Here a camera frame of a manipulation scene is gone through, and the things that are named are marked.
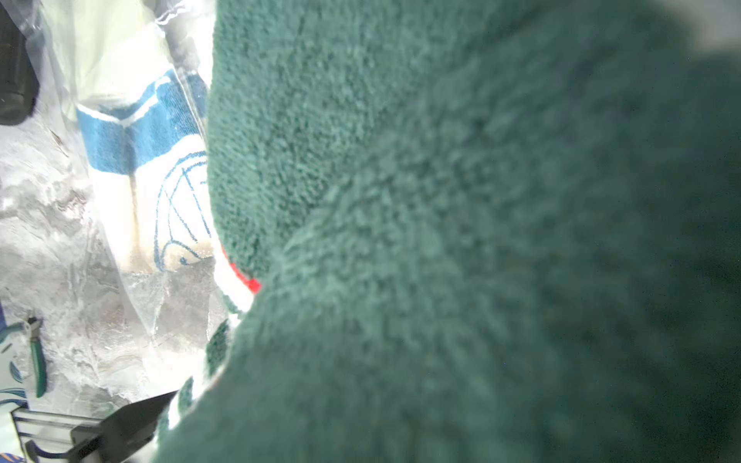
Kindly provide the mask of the clear plastic vacuum bag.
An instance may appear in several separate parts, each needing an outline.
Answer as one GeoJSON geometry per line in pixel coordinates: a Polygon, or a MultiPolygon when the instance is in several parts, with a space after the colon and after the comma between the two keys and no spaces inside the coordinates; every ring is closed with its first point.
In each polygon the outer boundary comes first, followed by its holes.
{"type": "MultiPolygon", "coordinates": [[[[225,313],[212,255],[175,271],[123,273],[107,243],[90,163],[41,13],[5,1],[26,37],[40,92],[33,114],[1,130],[1,302],[42,320],[47,391],[32,408],[99,415],[173,391],[202,365],[225,313]]],[[[180,75],[211,83],[212,1],[146,1],[180,75]]]]}

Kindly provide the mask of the green striped towel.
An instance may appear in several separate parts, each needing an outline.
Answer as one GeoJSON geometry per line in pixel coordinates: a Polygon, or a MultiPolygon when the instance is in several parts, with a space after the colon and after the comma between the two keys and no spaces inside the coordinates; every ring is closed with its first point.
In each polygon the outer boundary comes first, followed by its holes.
{"type": "Polygon", "coordinates": [[[736,462],[736,1],[220,1],[230,319],[158,462],[736,462]]]}

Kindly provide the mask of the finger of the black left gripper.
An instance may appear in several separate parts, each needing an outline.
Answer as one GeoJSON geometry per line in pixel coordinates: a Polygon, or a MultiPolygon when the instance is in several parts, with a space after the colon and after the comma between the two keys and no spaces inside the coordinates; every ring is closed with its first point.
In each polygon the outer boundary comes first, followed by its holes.
{"type": "Polygon", "coordinates": [[[69,462],[125,462],[154,439],[160,415],[176,392],[126,405],[100,422],[71,431],[69,462]]]}

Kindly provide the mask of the cream and teal towel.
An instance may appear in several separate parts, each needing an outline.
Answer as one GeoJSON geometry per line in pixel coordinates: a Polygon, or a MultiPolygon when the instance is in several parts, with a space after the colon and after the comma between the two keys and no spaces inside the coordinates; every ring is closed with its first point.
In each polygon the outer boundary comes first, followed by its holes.
{"type": "Polygon", "coordinates": [[[212,255],[208,86],[170,69],[136,102],[77,107],[98,216],[123,273],[175,271],[212,255]]]}

